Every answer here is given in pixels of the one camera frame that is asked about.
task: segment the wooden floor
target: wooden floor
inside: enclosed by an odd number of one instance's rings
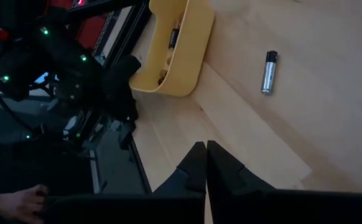
[[[362,192],[362,0],[248,3],[217,13],[190,96],[134,92],[152,189],[212,139],[277,188]],[[268,50],[280,54],[272,96],[260,93]]]

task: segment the silver battery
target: silver battery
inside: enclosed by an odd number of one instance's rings
[[[270,95],[274,86],[277,52],[267,53],[266,67],[262,78],[261,93]]]

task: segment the black cable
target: black cable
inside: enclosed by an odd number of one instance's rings
[[[30,131],[30,133],[34,134],[34,130],[30,127],[25,121],[21,120],[12,110],[11,108],[4,102],[2,97],[0,96],[0,105],[1,107],[21,126],[23,126],[26,130]]]

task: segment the battery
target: battery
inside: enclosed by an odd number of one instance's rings
[[[270,95],[274,86],[276,60],[278,58],[278,52],[267,52],[266,68],[264,71],[264,77],[262,78],[261,93]]]

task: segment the yellow plastic container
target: yellow plastic container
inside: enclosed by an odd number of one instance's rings
[[[157,22],[146,66],[130,80],[134,90],[172,96],[189,95],[196,87],[215,13],[208,0],[151,0]],[[182,17],[171,57],[169,42],[174,24]]]

